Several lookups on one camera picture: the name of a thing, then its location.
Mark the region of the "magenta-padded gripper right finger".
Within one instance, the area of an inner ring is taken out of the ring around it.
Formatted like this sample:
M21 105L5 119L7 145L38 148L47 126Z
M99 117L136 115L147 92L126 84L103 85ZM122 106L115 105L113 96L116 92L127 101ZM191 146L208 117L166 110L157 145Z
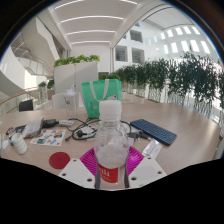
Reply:
M131 147L126 160L124 184L126 188L139 188L166 176L165 171L151 156L143 156Z

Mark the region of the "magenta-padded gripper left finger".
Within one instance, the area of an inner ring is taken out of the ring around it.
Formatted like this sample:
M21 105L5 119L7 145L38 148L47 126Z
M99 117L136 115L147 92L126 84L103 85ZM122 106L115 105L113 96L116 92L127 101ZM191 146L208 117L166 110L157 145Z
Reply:
M59 176L84 188L99 189L100 174L94 149L80 158L72 158Z

